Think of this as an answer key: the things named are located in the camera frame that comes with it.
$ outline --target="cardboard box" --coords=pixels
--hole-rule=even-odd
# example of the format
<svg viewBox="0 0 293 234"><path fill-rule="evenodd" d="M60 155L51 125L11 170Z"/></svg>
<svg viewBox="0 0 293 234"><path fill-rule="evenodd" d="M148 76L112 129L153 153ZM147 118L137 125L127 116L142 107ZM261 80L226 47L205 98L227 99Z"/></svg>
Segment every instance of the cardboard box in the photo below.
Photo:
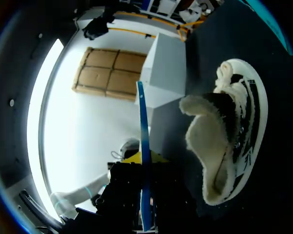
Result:
<svg viewBox="0 0 293 234"><path fill-rule="evenodd" d="M76 72L76 92L134 101L146 55L88 47Z"/></svg>
<svg viewBox="0 0 293 234"><path fill-rule="evenodd" d="M114 69L141 73L145 60L145 56L119 53L114 64Z"/></svg>
<svg viewBox="0 0 293 234"><path fill-rule="evenodd" d="M98 67L84 67L80 73L78 84L106 89L110 69Z"/></svg>
<svg viewBox="0 0 293 234"><path fill-rule="evenodd" d="M107 90L128 93L136 96L136 82L139 78L140 74L137 73L113 70Z"/></svg>

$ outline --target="teal stripe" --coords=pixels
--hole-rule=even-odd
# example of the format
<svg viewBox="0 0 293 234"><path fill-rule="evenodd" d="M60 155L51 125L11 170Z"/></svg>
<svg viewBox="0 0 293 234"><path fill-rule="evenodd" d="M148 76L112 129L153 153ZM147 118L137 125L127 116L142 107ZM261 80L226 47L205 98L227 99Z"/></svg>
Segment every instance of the teal stripe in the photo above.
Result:
<svg viewBox="0 0 293 234"><path fill-rule="evenodd" d="M58 206L62 201L68 201L68 202L69 202L69 200L67 200L67 199L61 199L61 200L59 200L59 201L55 204L55 206L54 206L54 209L55 209L55 210L57 210L57 206Z"/></svg>
<svg viewBox="0 0 293 234"><path fill-rule="evenodd" d="M90 196L90 199L91 199L91 198L92 198L92 194L91 194L90 190L89 190L87 187L85 187L85 189L86 189L87 192L89 193L89 196Z"/></svg>

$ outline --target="screw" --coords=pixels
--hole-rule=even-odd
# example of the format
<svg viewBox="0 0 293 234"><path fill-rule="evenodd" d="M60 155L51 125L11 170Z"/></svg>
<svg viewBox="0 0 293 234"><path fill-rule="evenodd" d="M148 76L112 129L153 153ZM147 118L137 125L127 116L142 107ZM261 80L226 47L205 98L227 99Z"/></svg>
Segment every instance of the screw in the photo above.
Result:
<svg viewBox="0 0 293 234"><path fill-rule="evenodd" d="M10 99L9 100L9 105L10 105L10 107L13 107L14 106L14 99Z"/></svg>

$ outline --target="black table surface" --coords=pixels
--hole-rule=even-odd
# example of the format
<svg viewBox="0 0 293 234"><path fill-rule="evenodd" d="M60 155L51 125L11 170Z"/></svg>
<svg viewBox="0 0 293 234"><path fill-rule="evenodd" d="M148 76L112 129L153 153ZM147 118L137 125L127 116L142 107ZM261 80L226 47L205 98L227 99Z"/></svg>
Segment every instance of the black table surface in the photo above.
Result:
<svg viewBox="0 0 293 234"><path fill-rule="evenodd" d="M186 94L211 92L222 61L237 58L260 75L268 96L268 123L251 176L234 199L209 206L202 198L202 166L186 149L185 134L193 117L183 115L179 100L153 112L150 148L184 172L197 201L199 216L224 218L232 212L250 218L293 212L293 56L255 12L227 0L186 41Z"/></svg>

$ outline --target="white wall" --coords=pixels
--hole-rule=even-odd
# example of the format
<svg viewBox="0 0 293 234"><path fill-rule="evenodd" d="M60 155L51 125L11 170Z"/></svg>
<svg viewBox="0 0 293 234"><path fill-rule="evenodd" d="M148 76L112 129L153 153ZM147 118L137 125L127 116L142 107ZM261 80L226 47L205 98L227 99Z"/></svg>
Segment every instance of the white wall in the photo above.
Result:
<svg viewBox="0 0 293 234"><path fill-rule="evenodd" d="M53 192L69 192L90 183L107 171L107 162L114 161L111 151L119 151L129 137L140 138L139 109L133 102L71 90L86 48L148 53L153 41L120 31L90 41L81 30L71 42L56 74L45 119L44 156ZM95 210L90 201L80 207Z"/></svg>

